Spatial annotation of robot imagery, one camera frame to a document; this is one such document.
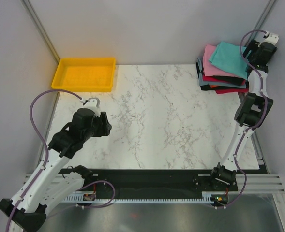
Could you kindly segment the teal t shirt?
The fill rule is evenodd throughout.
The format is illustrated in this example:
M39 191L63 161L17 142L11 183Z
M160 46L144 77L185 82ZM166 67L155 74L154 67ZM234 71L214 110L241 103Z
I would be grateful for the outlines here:
M216 68L247 80L247 63L240 55L240 47L227 42L220 42L209 58Z

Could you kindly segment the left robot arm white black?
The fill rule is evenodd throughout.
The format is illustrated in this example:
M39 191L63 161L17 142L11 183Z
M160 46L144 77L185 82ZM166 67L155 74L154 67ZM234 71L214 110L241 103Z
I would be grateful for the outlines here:
M21 190L0 201L0 210L9 218L6 228L14 222L25 232L36 232L64 198L77 190L92 188L92 172L82 165L74 167L53 188L48 187L89 138L108 136L111 128L106 112L94 107L78 109L72 121L52 137L47 154Z

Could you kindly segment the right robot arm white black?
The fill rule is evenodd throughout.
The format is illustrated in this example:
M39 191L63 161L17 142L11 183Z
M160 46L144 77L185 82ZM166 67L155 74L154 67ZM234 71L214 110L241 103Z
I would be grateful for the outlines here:
M277 51L278 38L258 42L252 40L242 54L247 59L249 92L245 95L235 113L235 131L222 160L213 168L209 185L213 190L238 190L236 172L240 170L239 159L254 131L261 126L273 106L273 99L268 97L266 80L267 63Z

